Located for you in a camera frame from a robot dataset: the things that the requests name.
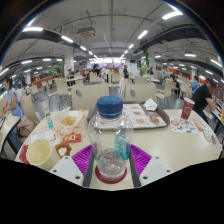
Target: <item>ceiling light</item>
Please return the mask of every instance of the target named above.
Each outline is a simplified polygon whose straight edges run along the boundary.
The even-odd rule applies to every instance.
[[[27,32],[27,31],[42,31],[43,28],[41,27],[27,27],[23,30],[23,32]]]
[[[212,73],[212,72],[209,72],[209,71],[205,71],[205,72],[207,72],[207,73],[209,73],[209,74],[213,75],[213,73]]]
[[[141,38],[144,37],[147,33],[148,33],[147,30],[143,31],[143,32],[139,35],[138,39],[141,39]]]
[[[71,39],[68,38],[68,37],[62,36],[61,38],[64,39],[64,40],[67,40],[67,41],[70,42],[70,43],[73,43],[73,40],[71,40]]]
[[[212,60],[211,59],[211,62],[213,62],[213,63],[215,63],[215,64],[217,64],[219,67],[222,67],[222,65],[221,64],[219,64],[217,61],[215,61],[215,60]]]
[[[185,57],[196,57],[195,54],[185,54]]]
[[[3,72],[0,73],[0,76],[1,76],[3,73],[7,72],[8,70],[9,70],[9,68],[6,68]]]
[[[171,12],[171,13],[169,13],[169,14],[166,14],[166,15],[163,16],[162,18],[163,18],[164,20],[167,20],[167,19],[170,19],[170,18],[172,18],[172,17],[174,17],[174,16],[179,16],[179,15],[183,15],[183,13],[180,12],[180,11]]]
[[[31,63],[32,61],[23,61],[22,64],[28,64]]]
[[[81,46],[80,48],[82,48],[84,51],[86,51],[86,48],[84,48],[83,46]]]

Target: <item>water bottle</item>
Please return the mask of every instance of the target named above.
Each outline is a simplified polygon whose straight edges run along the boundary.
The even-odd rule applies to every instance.
[[[51,114],[50,114],[50,111],[48,109],[45,109],[45,117],[46,117],[46,120],[47,120],[48,127],[50,129],[54,128],[53,121],[52,121],[52,118],[51,118]]]
[[[97,108],[88,125],[94,158],[103,179],[118,181],[125,175],[131,153],[133,124],[122,114],[123,101],[119,97],[101,97]]]

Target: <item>cafeteria table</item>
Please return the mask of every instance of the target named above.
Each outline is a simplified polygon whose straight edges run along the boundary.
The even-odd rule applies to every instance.
[[[11,146],[11,148],[15,152],[15,154],[18,153],[14,144],[11,142],[9,135],[12,132],[12,130],[19,124],[20,121],[21,121],[20,117],[12,116],[11,113],[6,115],[6,119],[3,123],[1,130],[0,130],[0,132],[1,132],[0,153],[1,153],[2,149],[4,150],[6,141],[8,141],[9,145]]]
[[[165,112],[169,116],[180,117],[182,110],[165,110]],[[51,113],[53,121],[58,113],[59,111]],[[70,116],[77,117],[78,114],[79,111],[69,111]],[[194,119],[201,125],[201,117],[192,111],[189,120]],[[48,129],[46,118],[44,118],[33,130],[32,134]],[[73,156],[81,149],[90,145],[87,121],[85,120],[81,127],[76,130],[77,134],[81,133],[82,141],[79,143],[70,143],[72,147],[70,156]],[[29,140],[30,138],[28,137],[24,144],[30,144]],[[59,142],[62,140],[61,135],[58,135],[58,140]],[[220,155],[220,149],[217,150],[213,143],[206,141],[203,132],[198,132],[197,135],[182,134],[173,132],[170,126],[159,129],[134,130],[132,144],[141,148],[151,156],[159,156],[174,172],[194,164],[216,160]],[[20,151],[15,159],[17,162],[21,162],[19,155]],[[112,191],[134,188],[129,160],[127,162],[127,175],[117,184],[110,185],[99,181],[95,175],[95,166],[96,161],[93,163],[92,179],[89,188]]]

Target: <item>cup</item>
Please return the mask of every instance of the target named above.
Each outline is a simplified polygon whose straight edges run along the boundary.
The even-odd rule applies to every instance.
[[[55,148],[46,139],[37,139],[29,145],[26,158],[31,165],[50,171],[60,160]]]
[[[184,106],[183,106],[182,114],[181,114],[182,119],[188,120],[194,104],[195,103],[194,103],[193,100],[190,100],[188,98],[184,98]]]

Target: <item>red cup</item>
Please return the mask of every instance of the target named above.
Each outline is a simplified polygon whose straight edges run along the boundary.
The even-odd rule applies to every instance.
[[[190,100],[188,98],[184,98],[184,106],[183,106],[183,109],[182,109],[181,118],[183,118],[185,120],[188,120],[194,104],[195,103],[194,103],[193,100]]]

